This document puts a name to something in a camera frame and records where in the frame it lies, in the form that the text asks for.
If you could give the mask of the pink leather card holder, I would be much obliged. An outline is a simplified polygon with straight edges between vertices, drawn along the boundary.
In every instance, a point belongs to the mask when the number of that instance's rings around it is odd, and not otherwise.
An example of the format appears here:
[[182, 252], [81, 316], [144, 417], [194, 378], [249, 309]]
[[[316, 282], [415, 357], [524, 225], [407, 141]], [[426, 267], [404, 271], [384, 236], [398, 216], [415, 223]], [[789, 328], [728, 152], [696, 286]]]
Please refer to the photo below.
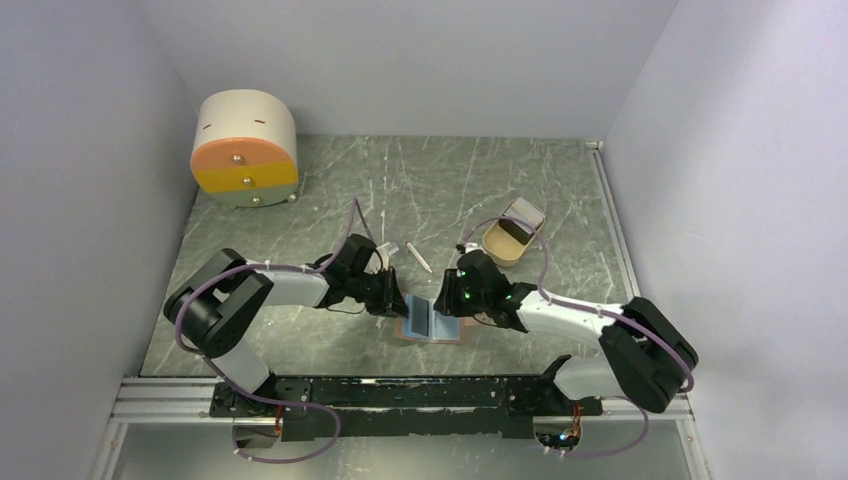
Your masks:
[[432, 300], [417, 295], [407, 295], [406, 305], [409, 315], [397, 322], [396, 337], [431, 344], [460, 344], [464, 341], [464, 319], [436, 312]]

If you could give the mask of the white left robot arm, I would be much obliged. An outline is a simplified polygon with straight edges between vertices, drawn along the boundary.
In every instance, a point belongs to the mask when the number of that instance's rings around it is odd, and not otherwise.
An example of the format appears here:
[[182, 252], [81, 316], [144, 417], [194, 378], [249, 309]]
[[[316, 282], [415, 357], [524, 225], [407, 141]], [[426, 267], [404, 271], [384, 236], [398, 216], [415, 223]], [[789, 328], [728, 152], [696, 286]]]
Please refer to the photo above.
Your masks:
[[375, 243], [359, 234], [302, 266], [251, 263], [225, 248], [171, 294], [162, 313], [184, 347], [238, 387], [237, 403], [261, 416], [275, 406], [277, 388], [273, 371], [244, 338], [259, 311], [282, 305], [329, 310], [353, 300], [373, 316], [405, 318], [409, 308], [395, 270], [384, 260], [369, 266], [378, 257]]

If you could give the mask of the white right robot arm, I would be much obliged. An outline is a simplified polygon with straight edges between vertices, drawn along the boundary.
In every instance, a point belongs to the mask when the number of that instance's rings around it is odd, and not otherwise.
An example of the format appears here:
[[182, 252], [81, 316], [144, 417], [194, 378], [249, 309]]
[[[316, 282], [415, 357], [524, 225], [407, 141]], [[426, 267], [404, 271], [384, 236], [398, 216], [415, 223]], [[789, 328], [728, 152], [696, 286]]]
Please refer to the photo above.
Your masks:
[[662, 413], [694, 386], [698, 355], [649, 299], [619, 304], [572, 299], [541, 284], [513, 282], [483, 251], [462, 255], [444, 273], [435, 312], [452, 317], [484, 315], [498, 328], [565, 337], [597, 349], [587, 358], [556, 361], [539, 391], [550, 413], [576, 401], [624, 397]]

